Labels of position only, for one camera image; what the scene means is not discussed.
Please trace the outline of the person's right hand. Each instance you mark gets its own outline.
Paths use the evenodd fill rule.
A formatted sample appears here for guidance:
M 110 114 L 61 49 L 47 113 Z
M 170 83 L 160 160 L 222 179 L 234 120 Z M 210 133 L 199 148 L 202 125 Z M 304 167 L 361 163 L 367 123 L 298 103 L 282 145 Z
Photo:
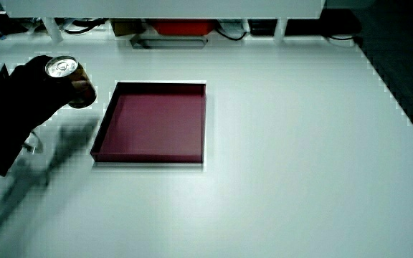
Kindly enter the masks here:
M 32 129 L 65 105 L 84 108 L 95 101 L 95 90 L 83 69 L 53 77 L 46 72 L 51 60 L 37 56 L 9 75 L 0 92 L 0 124 Z

